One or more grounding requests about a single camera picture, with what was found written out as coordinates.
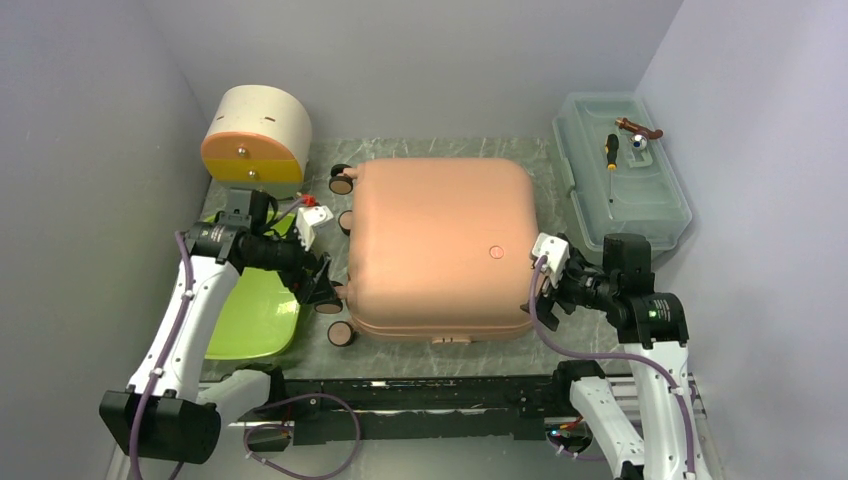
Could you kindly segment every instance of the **red object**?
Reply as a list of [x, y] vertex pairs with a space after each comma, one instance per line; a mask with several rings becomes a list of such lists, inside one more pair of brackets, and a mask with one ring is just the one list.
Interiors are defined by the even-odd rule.
[[307, 207], [314, 207], [315, 205], [318, 205], [318, 201], [315, 200], [315, 197], [313, 197], [312, 195], [303, 195], [302, 198], [303, 198], [303, 205], [305, 205]]

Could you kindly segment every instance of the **brown tool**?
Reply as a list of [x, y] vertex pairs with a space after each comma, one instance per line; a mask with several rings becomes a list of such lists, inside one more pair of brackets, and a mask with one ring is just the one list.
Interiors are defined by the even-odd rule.
[[648, 137], [648, 140], [656, 140], [656, 139], [662, 137], [662, 134], [663, 134], [663, 131], [660, 130], [659, 128], [656, 129], [656, 130], [650, 130], [647, 127], [643, 127], [642, 125], [639, 125], [638, 123], [631, 122], [630, 120], [627, 119], [627, 117], [616, 118], [615, 119], [615, 125], [622, 130], [627, 130], [628, 132], [642, 134], [642, 135]]

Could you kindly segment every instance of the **white wall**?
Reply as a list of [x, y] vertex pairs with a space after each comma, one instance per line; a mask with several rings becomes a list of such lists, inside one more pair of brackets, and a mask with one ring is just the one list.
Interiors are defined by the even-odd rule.
[[660, 271], [728, 478], [844, 478], [848, 4], [686, 0], [639, 86], [695, 222]]
[[137, 0], [0, 3], [0, 477], [105, 475], [100, 397], [161, 319], [205, 128]]
[[633, 90], [681, 0], [144, 0], [207, 117], [276, 85], [315, 136], [549, 135], [573, 90]]

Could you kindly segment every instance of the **metal ball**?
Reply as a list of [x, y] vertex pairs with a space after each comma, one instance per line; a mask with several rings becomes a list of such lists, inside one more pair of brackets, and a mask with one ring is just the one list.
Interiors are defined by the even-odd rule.
[[630, 146], [633, 147], [634, 150], [642, 151], [648, 148], [648, 137], [637, 133], [630, 137]]

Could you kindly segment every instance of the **white cylindrical container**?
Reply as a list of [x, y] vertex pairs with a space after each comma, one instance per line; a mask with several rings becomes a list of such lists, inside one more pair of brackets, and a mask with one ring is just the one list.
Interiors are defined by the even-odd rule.
[[291, 94], [264, 85], [228, 90], [201, 146], [222, 185], [291, 197], [303, 185], [312, 122]]

